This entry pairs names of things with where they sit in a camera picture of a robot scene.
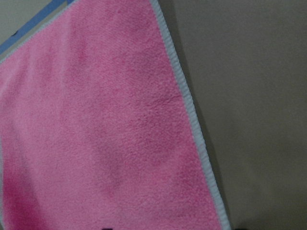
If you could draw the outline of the pink towel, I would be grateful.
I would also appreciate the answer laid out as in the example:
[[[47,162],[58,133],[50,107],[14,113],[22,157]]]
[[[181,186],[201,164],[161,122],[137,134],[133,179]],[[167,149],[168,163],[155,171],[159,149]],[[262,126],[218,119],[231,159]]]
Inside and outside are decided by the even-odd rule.
[[[155,0],[76,0],[0,64],[6,230],[228,230]]]

